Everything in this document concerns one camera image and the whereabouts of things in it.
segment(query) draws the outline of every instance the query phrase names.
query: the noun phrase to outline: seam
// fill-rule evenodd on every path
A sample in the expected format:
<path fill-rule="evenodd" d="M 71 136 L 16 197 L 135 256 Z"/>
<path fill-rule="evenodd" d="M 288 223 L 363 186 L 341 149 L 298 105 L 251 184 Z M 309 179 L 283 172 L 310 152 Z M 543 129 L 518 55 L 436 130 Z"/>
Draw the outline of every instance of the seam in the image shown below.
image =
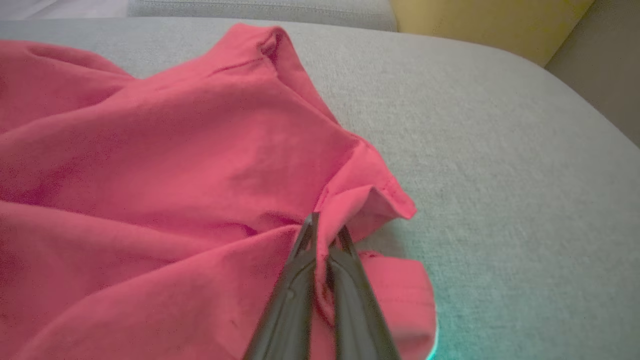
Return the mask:
<path fill-rule="evenodd" d="M 218 6 L 218 7 L 235 7 L 235 8 L 288 8 L 291 10 L 311 10 L 313 12 L 324 12 L 324 13 L 339 13 L 349 16 L 365 16 L 365 17 L 384 17 L 385 14 L 382 13 L 360 13 L 360 12 L 348 12 L 344 10 L 333 10 L 327 8 L 316 8 L 312 6 L 292 6 L 289 4 L 280 4 L 280 3 L 261 3 L 261 4 L 250 4 L 250 3 L 174 3 L 174 2 L 165 2 L 165 1 L 153 1 L 153 0 L 135 0 L 135 3 L 150 3 L 156 4 L 159 6 L 165 7 L 173 7 L 173 6 Z"/>

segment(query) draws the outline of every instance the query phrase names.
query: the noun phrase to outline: yellow surface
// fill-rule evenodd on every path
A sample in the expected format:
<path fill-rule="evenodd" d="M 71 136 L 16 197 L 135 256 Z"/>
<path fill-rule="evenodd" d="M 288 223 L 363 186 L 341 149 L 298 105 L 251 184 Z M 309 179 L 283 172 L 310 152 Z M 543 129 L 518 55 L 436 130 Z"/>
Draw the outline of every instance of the yellow surface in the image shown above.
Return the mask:
<path fill-rule="evenodd" d="M 498 47 L 544 66 L 593 0 L 391 0 L 403 33 Z"/>

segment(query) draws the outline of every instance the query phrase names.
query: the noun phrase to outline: tongs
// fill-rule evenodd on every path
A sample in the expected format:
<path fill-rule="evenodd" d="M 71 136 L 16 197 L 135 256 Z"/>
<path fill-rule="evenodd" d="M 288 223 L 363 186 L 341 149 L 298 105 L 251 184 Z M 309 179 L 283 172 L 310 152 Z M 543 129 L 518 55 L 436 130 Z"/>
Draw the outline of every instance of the tongs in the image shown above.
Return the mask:
<path fill-rule="evenodd" d="M 253 333 L 244 360 L 309 358 L 317 223 L 307 217 Z M 335 299 L 338 360 L 400 360 L 346 226 L 329 248 L 327 283 Z"/>

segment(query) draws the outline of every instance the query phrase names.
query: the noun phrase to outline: garment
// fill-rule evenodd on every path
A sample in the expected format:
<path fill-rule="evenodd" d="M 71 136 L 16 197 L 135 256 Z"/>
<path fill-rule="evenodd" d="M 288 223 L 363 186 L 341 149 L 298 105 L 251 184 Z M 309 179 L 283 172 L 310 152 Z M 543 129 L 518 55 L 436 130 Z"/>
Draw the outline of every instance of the garment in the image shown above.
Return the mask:
<path fill-rule="evenodd" d="M 242 358 L 312 211 L 311 355 L 334 357 L 328 244 L 415 208 L 282 29 L 236 25 L 147 79 L 32 42 L 1 42 L 0 64 L 1 358 Z M 403 358 L 424 359 L 424 267 L 361 259 Z"/>

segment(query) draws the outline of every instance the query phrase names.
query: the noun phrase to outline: gray cushion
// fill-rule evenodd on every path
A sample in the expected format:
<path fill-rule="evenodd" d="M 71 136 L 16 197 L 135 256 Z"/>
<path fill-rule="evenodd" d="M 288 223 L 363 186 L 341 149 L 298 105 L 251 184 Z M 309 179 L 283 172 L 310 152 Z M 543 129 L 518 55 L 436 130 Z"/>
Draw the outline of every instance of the gray cushion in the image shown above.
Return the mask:
<path fill-rule="evenodd" d="M 206 52 L 235 22 L 4 22 L 0 37 L 89 49 L 145 77 Z M 342 125 L 417 204 L 364 246 L 425 264 L 436 359 L 640 359 L 640 149 L 504 51 L 281 25 Z"/>
<path fill-rule="evenodd" d="M 129 0 L 129 16 L 228 17 L 395 31 L 388 0 Z"/>

